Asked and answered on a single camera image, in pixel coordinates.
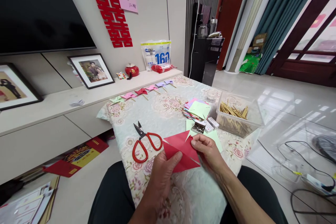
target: red canister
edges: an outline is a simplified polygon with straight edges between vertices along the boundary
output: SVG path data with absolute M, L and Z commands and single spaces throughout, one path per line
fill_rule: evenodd
M 139 75 L 139 68 L 132 64 L 131 62 L 129 62 L 126 67 L 125 67 L 125 73 L 129 76 L 130 72 L 132 73 L 132 77 L 138 76 Z

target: floral tablecloth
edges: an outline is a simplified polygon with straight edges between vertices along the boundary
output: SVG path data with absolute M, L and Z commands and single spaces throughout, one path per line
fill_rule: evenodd
M 109 121 L 113 125 L 116 141 L 122 157 L 134 204 L 137 207 L 151 176 L 153 161 L 157 155 L 147 138 L 142 140 L 148 150 L 148 160 L 139 164 L 132 158 L 135 141 L 139 138 L 133 123 L 140 121 L 144 132 L 153 132 L 166 138 L 186 129 L 186 117 L 182 114 L 183 105 L 192 98 L 206 100 L 206 93 L 212 87 L 188 79 L 182 75 L 172 78 L 174 86 L 167 85 L 165 92 L 159 88 L 158 94 L 151 91 L 146 96 L 138 96 L 135 101 L 127 100 L 113 104 L 107 102 L 97 117 Z M 216 108 L 221 91 L 215 89 L 217 101 L 212 105 L 210 115 L 216 119 Z M 223 147 L 222 157 L 234 172 L 238 174 L 241 163 L 248 155 L 251 146 L 257 139 L 260 130 L 242 139 L 226 131 L 217 130 Z M 144 158 L 139 149 L 136 155 Z M 158 223 L 219 223 L 226 207 L 226 199 L 216 181 L 203 167 L 174 173 L 171 179 L 171 190 Z

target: cabinet drawer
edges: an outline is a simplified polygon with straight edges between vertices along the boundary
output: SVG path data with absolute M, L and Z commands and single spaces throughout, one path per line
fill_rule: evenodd
M 0 137 L 0 184 L 90 140 L 65 116 Z
M 96 118 L 99 110 L 106 102 L 108 102 L 108 100 L 76 110 L 66 114 L 65 116 L 93 138 L 109 129 L 112 129 L 112 125 L 108 121 Z

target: picture frame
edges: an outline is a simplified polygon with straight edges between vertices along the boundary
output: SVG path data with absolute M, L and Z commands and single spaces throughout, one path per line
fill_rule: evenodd
M 115 83 L 101 54 L 68 56 L 88 89 Z
M 0 111 L 43 101 L 13 63 L 0 63 Z

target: person's hand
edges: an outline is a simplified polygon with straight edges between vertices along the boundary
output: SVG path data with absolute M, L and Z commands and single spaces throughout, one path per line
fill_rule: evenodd
M 151 202 L 157 214 L 159 214 L 164 201 L 168 197 L 170 190 L 170 177 L 181 158 L 182 152 L 177 152 L 174 156 L 167 160 L 165 151 L 160 152 L 154 158 L 152 174 L 150 175 L 151 178 L 149 179 L 147 189 L 141 202 Z
M 201 152 L 203 163 L 216 177 L 218 177 L 221 172 L 230 170 L 222 158 L 215 141 L 211 138 L 203 134 L 197 134 L 193 136 L 191 146 L 198 152 Z

